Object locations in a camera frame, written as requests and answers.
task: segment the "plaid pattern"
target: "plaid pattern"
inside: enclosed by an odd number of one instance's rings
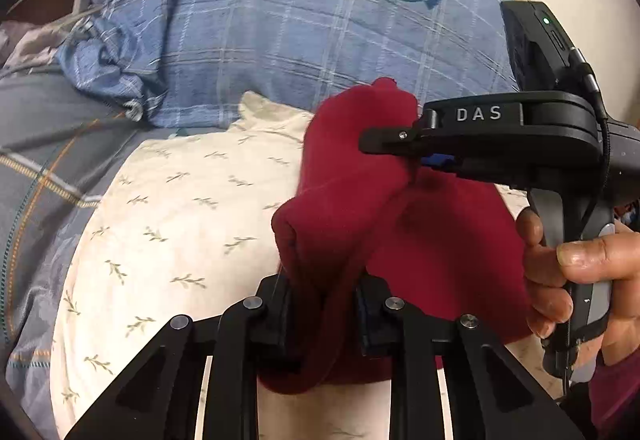
[[[499,0],[94,0],[58,52],[79,89],[163,127],[238,118],[245,90],[306,110],[380,76],[420,103],[511,91]]]

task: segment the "device handle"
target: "device handle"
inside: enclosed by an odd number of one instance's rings
[[[589,222],[578,235],[582,211],[588,198],[561,196],[542,189],[531,189],[527,198],[531,208],[542,220],[545,244],[549,247],[557,247],[565,241],[592,240],[615,232],[613,209],[604,202],[596,205]],[[574,303],[572,316],[567,323],[557,325],[554,333],[542,341],[545,348],[543,366],[550,375],[558,377],[562,377],[566,366],[574,364],[580,343],[604,332],[611,300],[610,281],[590,285],[569,282],[564,289],[569,292]],[[566,349],[567,342],[570,344],[569,350]],[[591,380],[594,369],[595,359],[578,367],[572,373],[571,380],[587,382]]]

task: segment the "cream bed sheet with leaf print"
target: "cream bed sheet with leaf print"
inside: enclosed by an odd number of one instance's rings
[[[145,141],[92,216],[54,331],[50,390],[61,438],[172,316],[221,314],[276,272],[271,216],[295,193],[311,114],[254,93],[243,96],[240,113],[224,133]],[[522,193],[498,188],[512,214],[526,205]],[[540,342],[510,347],[550,391]],[[442,370],[438,376],[450,439]],[[258,385],[261,438],[387,439],[389,402],[388,381],[302,395]]]

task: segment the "red garment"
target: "red garment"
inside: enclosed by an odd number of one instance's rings
[[[298,193],[271,222],[303,363],[261,373],[272,390],[390,377],[388,359],[356,347],[353,290],[365,268],[427,314],[473,313],[505,342],[530,333],[523,245],[494,186],[358,150],[365,128],[416,117],[415,97],[380,78],[326,100],[309,125]]]

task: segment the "usb port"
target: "usb port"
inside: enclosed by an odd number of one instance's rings
[[[558,46],[560,48],[560,50],[565,50],[564,45],[562,44],[562,40],[560,39],[560,37],[558,36],[557,32],[555,30],[551,31],[551,37],[556,40],[556,43],[558,43]]]

